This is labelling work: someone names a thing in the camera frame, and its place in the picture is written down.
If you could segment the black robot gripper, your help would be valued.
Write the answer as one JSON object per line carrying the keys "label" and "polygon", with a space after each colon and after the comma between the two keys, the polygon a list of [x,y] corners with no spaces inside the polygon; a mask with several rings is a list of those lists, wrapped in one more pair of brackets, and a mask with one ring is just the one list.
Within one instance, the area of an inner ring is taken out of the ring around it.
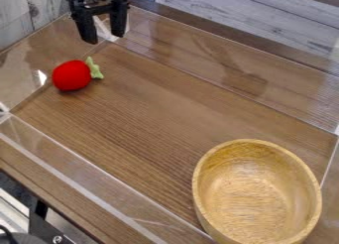
{"label": "black robot gripper", "polygon": [[76,22],[81,39],[97,43],[93,16],[109,16],[111,33],[123,37],[127,24],[128,0],[68,0],[72,18]]}

